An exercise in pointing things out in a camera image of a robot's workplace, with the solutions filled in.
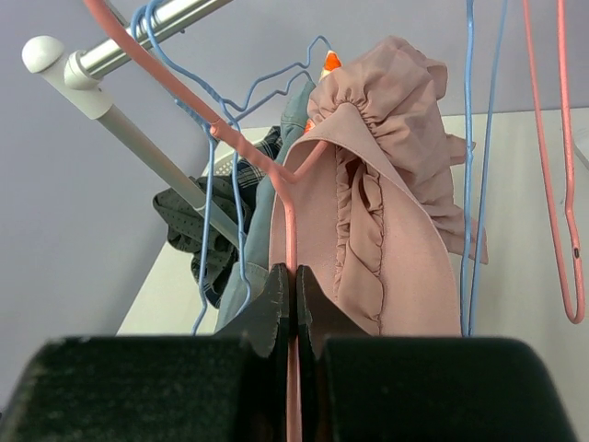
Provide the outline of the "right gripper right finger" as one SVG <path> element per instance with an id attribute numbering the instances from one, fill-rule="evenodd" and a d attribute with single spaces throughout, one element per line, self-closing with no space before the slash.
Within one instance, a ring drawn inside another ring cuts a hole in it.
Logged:
<path id="1" fill-rule="evenodd" d="M 312 269 L 301 265 L 296 273 L 296 304 L 301 358 L 319 359 L 330 337 L 368 335 L 324 293 Z"/>

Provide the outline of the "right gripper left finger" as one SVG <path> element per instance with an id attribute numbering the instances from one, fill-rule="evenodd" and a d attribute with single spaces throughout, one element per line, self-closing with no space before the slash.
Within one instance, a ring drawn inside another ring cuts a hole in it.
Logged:
<path id="1" fill-rule="evenodd" d="M 288 354 L 290 274 L 284 263 L 274 264 L 262 293 L 214 337 L 238 338 L 259 357 Z"/>

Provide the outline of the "dark grey dotted skirt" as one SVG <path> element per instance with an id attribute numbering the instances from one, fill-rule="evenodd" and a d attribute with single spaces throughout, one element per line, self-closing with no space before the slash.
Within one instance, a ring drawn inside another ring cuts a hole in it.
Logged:
<path id="1" fill-rule="evenodd" d="M 237 221 L 233 185 L 229 176 L 213 177 L 212 199 L 233 221 Z M 157 193 L 153 198 L 153 206 L 167 224 L 167 242 L 174 249 L 192 255 L 191 272 L 194 279 L 199 281 L 203 217 L 171 188 Z M 237 247 L 216 229 L 210 228 L 203 290 L 214 308 L 220 307 L 221 295 L 236 261 Z"/>

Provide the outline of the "pink pleated skirt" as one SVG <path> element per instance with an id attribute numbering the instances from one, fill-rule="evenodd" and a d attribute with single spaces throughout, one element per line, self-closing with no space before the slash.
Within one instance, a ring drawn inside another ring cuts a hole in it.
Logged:
<path id="1" fill-rule="evenodd" d="M 465 241 L 451 169 L 464 139 L 445 131 L 438 108 L 446 66 L 399 37 L 321 79 L 307 113 L 313 126 L 288 150 L 298 169 L 326 148 L 290 193 L 297 260 L 330 301 L 373 335 L 457 336 L 452 255 L 486 260 Z"/>

